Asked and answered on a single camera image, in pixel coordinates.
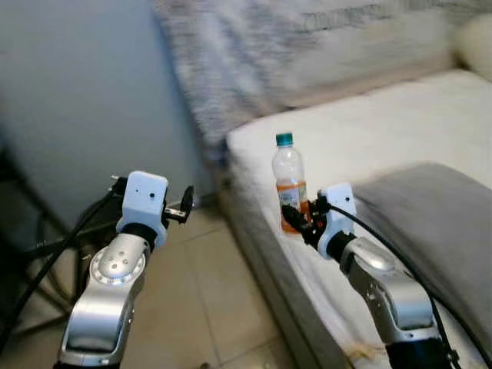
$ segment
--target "orange label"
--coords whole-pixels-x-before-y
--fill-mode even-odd
[[[281,207],[282,205],[290,205],[303,213],[306,218],[309,218],[309,203],[308,196],[306,195],[305,181],[287,185],[278,184],[277,193]],[[292,234],[299,233],[285,221],[283,215],[281,215],[281,225],[284,232]]]

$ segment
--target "water bottle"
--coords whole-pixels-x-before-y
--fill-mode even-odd
[[[298,209],[306,218],[309,217],[308,196],[306,181],[304,180],[304,166],[302,156],[293,146],[292,133],[280,133],[276,136],[277,153],[271,165],[277,179],[277,193],[282,205],[290,205]],[[286,233],[297,234],[281,215],[281,227]]]

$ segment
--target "white bed sheet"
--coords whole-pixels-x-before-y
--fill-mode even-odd
[[[309,198],[319,188],[371,179],[416,161],[448,165],[492,188],[491,108],[492,84],[453,70],[258,119],[228,135],[236,179],[261,204],[258,216],[274,230],[321,320],[346,352],[359,344],[382,343],[364,302],[337,264],[281,231],[271,170],[275,134],[293,132],[294,146],[304,157]],[[477,353],[450,318],[445,316],[445,322],[462,366],[472,367]],[[373,365],[389,367],[387,362]]]

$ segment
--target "gray blanket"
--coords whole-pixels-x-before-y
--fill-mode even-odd
[[[359,215],[417,266],[492,357],[492,191],[423,164],[354,189]]]

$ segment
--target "light blue wall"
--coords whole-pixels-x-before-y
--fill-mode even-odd
[[[147,0],[1,0],[2,135],[68,223],[111,174],[212,191]]]

